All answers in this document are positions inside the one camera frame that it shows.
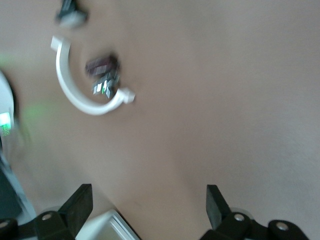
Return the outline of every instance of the white device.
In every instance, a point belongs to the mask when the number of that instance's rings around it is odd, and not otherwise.
[[[114,209],[87,221],[77,240],[140,240],[126,221]]]
[[[10,134],[14,127],[15,102],[11,87],[5,75],[0,71],[0,137]]]

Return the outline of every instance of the black object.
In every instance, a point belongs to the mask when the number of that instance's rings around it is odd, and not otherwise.
[[[91,76],[99,76],[109,73],[111,70],[117,71],[120,67],[117,57],[110,54],[90,60],[85,65],[86,72]]]
[[[0,219],[0,240],[75,240],[93,209],[91,184],[83,184],[58,211],[47,211],[18,226],[15,219]],[[212,229],[200,240],[309,240],[295,224],[273,220],[262,226],[242,212],[232,212],[216,185],[208,185],[206,212]]]
[[[21,201],[1,168],[0,183],[0,219],[16,218],[22,212]]]
[[[75,240],[92,209],[92,185],[82,184],[58,211],[44,212],[20,226],[15,219],[0,219],[0,239]]]
[[[56,19],[60,25],[68,28],[75,28],[83,24],[88,17],[88,13],[79,9],[76,0],[62,0],[60,12]]]
[[[114,54],[90,60],[85,65],[85,70],[92,77],[100,77],[92,86],[94,95],[103,94],[111,99],[119,86],[120,63]]]
[[[273,220],[265,227],[241,212],[232,212],[216,185],[207,186],[206,212],[212,229],[200,240],[309,240],[289,221]]]

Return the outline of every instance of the blurry object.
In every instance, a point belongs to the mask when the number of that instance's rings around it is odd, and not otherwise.
[[[2,137],[2,154],[8,160],[9,164],[20,161],[24,157],[29,139],[24,136],[19,122],[14,119],[14,128],[10,134]]]
[[[119,74],[112,70],[101,77],[93,84],[93,94],[105,94],[108,99],[111,99],[116,92],[116,87],[119,85]]]
[[[27,199],[18,178],[1,150],[0,183],[0,219],[15,218],[17,223],[22,225],[37,216],[34,207]]]
[[[206,188],[206,213],[212,229],[200,240],[309,240],[295,224],[272,220],[268,227],[257,223],[247,211],[233,212],[216,185]]]
[[[0,219],[0,239],[75,240],[92,209],[92,185],[82,184],[58,211],[46,211],[23,225],[14,218]]]
[[[0,71],[0,138],[4,143],[5,136],[11,132],[14,127],[14,109],[15,102],[11,87],[5,77]]]
[[[76,86],[69,67],[69,51],[71,43],[62,37],[53,36],[51,48],[56,51],[56,75],[62,91],[69,101],[80,111],[90,115],[103,115],[118,108],[122,103],[132,103],[135,93],[129,88],[118,88],[114,97],[105,104],[88,99]]]
[[[109,73],[111,70],[118,70],[120,64],[115,55],[110,54],[107,57],[99,57],[88,61],[85,65],[86,72],[91,76],[97,76]]]
[[[83,225],[77,240],[140,240],[115,210],[97,216]]]
[[[76,28],[81,26],[88,17],[88,13],[79,10],[76,0],[62,0],[62,7],[56,19],[61,27]]]

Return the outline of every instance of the white curved pipe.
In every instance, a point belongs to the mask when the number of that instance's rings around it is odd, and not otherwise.
[[[70,42],[63,37],[53,36],[51,48],[56,51],[56,75],[65,96],[80,111],[89,115],[106,114],[122,103],[133,102],[135,94],[127,87],[119,88],[114,97],[106,104],[88,99],[76,86],[69,67]]]

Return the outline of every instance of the metal screw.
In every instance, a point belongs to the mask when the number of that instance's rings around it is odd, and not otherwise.
[[[6,221],[0,223],[0,229],[3,229],[3,228],[5,228],[6,226],[8,226],[8,225],[9,225],[9,222],[10,222],[9,220],[6,220]]]
[[[235,220],[242,222],[245,220],[245,217],[239,213],[237,213],[236,215],[234,215]]]
[[[288,229],[289,229],[287,224],[280,222],[280,221],[276,223],[276,227],[282,231],[288,231]]]
[[[50,219],[51,217],[52,217],[52,214],[51,214],[51,213],[48,213],[48,214],[46,214],[46,215],[44,215],[44,216],[42,217],[42,220],[45,221],[45,220]]]

